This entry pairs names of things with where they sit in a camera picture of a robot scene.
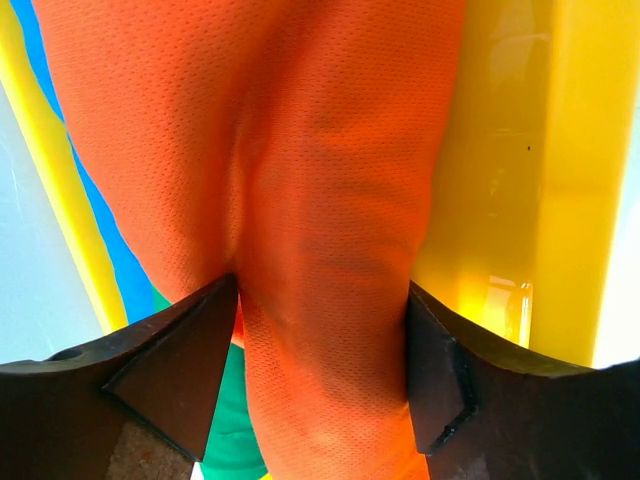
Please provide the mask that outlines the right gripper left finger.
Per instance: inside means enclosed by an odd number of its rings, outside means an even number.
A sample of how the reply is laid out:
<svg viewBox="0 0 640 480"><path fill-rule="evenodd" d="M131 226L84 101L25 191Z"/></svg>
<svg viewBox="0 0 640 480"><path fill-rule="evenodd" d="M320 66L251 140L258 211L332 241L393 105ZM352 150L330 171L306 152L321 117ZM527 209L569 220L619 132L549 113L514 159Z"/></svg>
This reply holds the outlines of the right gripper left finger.
<svg viewBox="0 0 640 480"><path fill-rule="evenodd" d="M5 479L187 479L202 460L237 310L225 276L144 320L1 368Z"/></svg>

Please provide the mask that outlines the yellow plastic tray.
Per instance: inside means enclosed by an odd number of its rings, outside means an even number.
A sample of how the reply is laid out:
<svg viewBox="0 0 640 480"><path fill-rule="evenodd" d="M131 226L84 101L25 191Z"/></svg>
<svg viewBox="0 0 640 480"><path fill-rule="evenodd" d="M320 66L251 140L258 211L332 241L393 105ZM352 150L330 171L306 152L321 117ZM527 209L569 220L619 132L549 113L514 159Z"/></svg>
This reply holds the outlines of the yellow plastic tray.
<svg viewBox="0 0 640 480"><path fill-rule="evenodd" d="M639 356L639 5L470 1L413 271L534 351ZM105 332L1 84L1 358Z"/></svg>

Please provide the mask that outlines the orange t shirt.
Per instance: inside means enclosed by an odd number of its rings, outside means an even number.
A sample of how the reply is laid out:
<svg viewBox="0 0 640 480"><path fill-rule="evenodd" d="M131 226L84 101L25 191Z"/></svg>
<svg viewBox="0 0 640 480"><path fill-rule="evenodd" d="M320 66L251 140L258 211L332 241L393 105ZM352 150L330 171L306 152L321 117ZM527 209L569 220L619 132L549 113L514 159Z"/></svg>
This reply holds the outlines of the orange t shirt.
<svg viewBox="0 0 640 480"><path fill-rule="evenodd" d="M34 9L73 145L156 288L237 277L269 473L426 478L404 314L463 3Z"/></svg>

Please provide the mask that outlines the blue rolled t shirt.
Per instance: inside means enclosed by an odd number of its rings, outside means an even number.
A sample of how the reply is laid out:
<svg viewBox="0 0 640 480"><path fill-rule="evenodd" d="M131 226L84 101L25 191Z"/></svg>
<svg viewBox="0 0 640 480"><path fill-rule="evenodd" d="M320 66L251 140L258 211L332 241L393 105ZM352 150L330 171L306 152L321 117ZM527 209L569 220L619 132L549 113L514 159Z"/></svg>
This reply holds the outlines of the blue rolled t shirt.
<svg viewBox="0 0 640 480"><path fill-rule="evenodd" d="M1 84L103 331L156 313L164 301L68 135L29 1L1 4Z"/></svg>

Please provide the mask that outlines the green rolled t shirt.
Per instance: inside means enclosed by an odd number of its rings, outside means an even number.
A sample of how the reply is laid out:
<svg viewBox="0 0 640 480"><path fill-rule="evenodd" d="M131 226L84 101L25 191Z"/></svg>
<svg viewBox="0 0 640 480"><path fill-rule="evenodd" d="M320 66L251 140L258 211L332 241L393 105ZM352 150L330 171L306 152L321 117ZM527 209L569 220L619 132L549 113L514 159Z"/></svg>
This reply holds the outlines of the green rolled t shirt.
<svg viewBox="0 0 640 480"><path fill-rule="evenodd" d="M248 410L245 352L234 343L199 469L203 479L262 479L267 474Z"/></svg>

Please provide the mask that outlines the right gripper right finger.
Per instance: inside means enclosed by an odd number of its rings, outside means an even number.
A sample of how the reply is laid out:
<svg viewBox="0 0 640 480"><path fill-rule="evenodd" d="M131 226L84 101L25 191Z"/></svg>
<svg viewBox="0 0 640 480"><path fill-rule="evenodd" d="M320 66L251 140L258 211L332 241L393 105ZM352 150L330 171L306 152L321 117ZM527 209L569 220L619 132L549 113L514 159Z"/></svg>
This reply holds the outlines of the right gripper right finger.
<svg viewBox="0 0 640 480"><path fill-rule="evenodd" d="M406 313L418 451L434 479L635 479L639 364L602 370L520 347L417 285Z"/></svg>

